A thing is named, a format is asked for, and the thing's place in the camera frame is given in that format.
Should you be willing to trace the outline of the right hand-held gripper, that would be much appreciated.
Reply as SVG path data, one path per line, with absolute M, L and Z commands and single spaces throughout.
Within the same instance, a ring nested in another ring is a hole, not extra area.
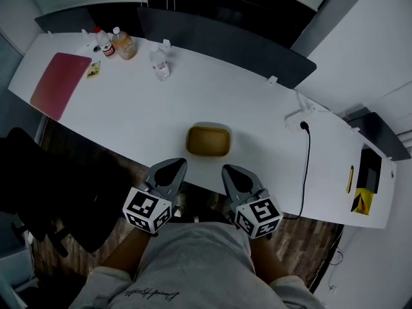
M 221 177 L 231 200 L 231 223 L 250 239 L 273 233 L 283 219 L 276 199 L 267 190 L 261 190 L 259 178 L 237 165 L 225 164 Z

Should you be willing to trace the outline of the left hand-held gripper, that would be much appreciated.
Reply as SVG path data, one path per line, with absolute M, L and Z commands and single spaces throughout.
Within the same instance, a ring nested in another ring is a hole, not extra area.
M 187 172 L 184 158 L 164 160 L 153 165 L 145 182 L 132 187 L 123 206 L 129 224 L 156 234 L 173 216 L 177 192 Z

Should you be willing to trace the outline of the yellow rectangular tray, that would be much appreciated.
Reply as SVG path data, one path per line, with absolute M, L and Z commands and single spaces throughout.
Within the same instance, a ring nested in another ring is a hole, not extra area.
M 189 128 L 186 136 L 186 150 L 196 156 L 224 157 L 232 144 L 232 130 L 229 126 L 215 122 L 197 122 Z

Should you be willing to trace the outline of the person's left forearm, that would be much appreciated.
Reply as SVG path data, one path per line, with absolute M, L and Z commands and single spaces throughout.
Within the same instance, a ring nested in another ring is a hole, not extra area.
M 134 228 L 110 253 L 102 266 L 127 272 L 130 277 L 134 277 L 150 239 L 151 234 Z

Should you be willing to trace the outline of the person's right forearm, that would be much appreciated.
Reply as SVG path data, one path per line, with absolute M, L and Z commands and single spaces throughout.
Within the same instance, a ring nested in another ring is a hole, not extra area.
M 269 240 L 262 237 L 252 239 L 249 243 L 256 275 L 266 284 L 290 275 L 271 249 Z

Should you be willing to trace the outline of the person's left shoe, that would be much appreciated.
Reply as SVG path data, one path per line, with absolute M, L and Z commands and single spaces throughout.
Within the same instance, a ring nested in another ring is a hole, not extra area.
M 181 217 L 187 210 L 187 193 L 186 192 L 181 192 L 178 195 L 176 207 L 177 207 L 177 211 L 175 213 L 175 216 Z

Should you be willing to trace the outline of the person's black trousers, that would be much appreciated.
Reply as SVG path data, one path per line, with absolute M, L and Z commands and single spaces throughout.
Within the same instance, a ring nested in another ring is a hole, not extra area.
M 184 203 L 179 206 L 180 216 L 173 216 L 169 223 L 203 223 L 217 222 L 232 225 L 232 223 L 219 211 L 206 205 L 192 205 Z

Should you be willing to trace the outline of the white power strip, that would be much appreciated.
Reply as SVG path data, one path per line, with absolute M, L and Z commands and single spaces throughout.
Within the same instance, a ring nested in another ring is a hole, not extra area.
M 309 126 L 313 117 L 313 113 L 313 108 L 304 108 L 287 115 L 285 117 L 286 129 L 290 132 L 298 132 L 304 130 L 304 128 L 301 127 L 301 123 L 304 122 Z

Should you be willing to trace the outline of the white table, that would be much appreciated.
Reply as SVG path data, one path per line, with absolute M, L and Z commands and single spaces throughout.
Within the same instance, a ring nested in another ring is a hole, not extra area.
M 294 90 L 193 51 L 173 48 L 171 76 L 160 81 L 149 60 L 151 43 L 137 39 L 128 61 L 93 51 L 81 33 L 40 34 L 17 68 L 9 90 L 29 102 L 56 53 L 100 61 L 98 76 L 83 77 L 59 122 L 85 138 L 146 166 L 168 158 L 188 162 L 187 182 L 223 192 L 221 168 L 241 166 L 255 173 L 281 210 L 304 217 L 383 229 L 388 222 L 397 166 L 382 159 L 378 193 L 370 214 L 351 211 L 361 151 L 368 141 L 334 113 Z M 313 108 L 310 125 L 290 132 L 285 117 Z M 224 157 L 190 154 L 189 128 L 215 122 L 232 130 Z M 351 192 L 346 193 L 354 166 Z

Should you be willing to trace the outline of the person's grey shirt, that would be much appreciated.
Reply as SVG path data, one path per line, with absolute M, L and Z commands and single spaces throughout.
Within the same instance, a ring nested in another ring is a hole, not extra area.
M 324 309 L 295 275 L 260 279 L 250 240 L 224 223 L 168 223 L 134 277 L 100 265 L 69 309 Z

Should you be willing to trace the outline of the clear water bottle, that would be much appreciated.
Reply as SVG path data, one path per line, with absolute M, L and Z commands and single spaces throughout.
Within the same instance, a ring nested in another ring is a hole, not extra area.
M 169 67 L 167 64 L 166 54 L 160 48 L 158 43 L 152 43 L 149 52 L 149 58 L 154 69 L 155 75 L 160 81 L 165 81 L 170 76 Z

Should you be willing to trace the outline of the black office chair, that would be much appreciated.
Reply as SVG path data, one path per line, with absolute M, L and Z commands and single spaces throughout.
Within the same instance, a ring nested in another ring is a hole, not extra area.
M 91 165 L 53 155 L 21 128 L 0 137 L 0 211 L 16 214 L 11 225 L 21 244 L 24 232 L 37 241 L 48 238 L 62 257 L 66 236 L 87 252 L 108 239 L 131 188 L 131 175 L 110 155 Z

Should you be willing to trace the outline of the yellow and black box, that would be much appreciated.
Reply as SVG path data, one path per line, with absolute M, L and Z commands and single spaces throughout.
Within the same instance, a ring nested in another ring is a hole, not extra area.
M 369 215 L 374 193 L 365 188 L 356 188 L 351 211 L 363 215 Z

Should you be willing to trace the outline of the dark grey desk partition panel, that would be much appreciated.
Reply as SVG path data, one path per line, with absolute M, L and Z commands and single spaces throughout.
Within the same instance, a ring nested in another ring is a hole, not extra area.
M 393 130 L 376 112 L 369 112 L 361 117 L 348 121 L 348 125 L 359 128 L 359 133 L 380 149 L 393 161 L 409 160 L 412 158 L 404 144 Z
M 86 7 L 69 8 L 35 18 L 43 32 L 80 33 L 82 30 L 93 33 L 96 24 Z
M 173 46 L 239 66 L 294 89 L 316 69 L 316 63 L 258 34 L 199 15 L 139 7 L 144 37 L 167 39 Z

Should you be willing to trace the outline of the amber drink bottle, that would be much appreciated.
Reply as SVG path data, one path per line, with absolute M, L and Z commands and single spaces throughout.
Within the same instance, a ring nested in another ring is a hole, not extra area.
M 112 43 L 121 58 L 128 61 L 136 55 L 132 38 L 119 27 L 113 29 Z

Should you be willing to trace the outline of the red flat mat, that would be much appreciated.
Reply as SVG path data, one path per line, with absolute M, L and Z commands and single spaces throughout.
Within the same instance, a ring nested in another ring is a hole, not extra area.
M 59 121 L 92 59 L 56 53 L 39 80 L 30 104 L 49 118 Z

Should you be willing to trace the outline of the red-label water bottle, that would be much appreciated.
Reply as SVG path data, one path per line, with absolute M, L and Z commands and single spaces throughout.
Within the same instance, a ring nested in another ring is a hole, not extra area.
M 107 58 L 112 58 L 115 55 L 115 47 L 110 39 L 110 36 L 101 27 L 96 26 L 94 29 L 97 45 Z

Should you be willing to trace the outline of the dark window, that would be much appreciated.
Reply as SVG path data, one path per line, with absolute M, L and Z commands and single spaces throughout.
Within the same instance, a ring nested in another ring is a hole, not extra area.
M 150 8 L 199 15 L 291 48 L 326 0 L 147 0 Z

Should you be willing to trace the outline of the white low cabinet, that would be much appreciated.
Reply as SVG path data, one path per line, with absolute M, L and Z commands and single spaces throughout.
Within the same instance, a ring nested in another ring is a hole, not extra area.
M 31 281 L 34 276 L 31 245 L 33 236 L 26 230 L 14 234 L 12 227 L 23 223 L 16 215 L 0 212 L 0 309 L 22 309 L 15 288 Z

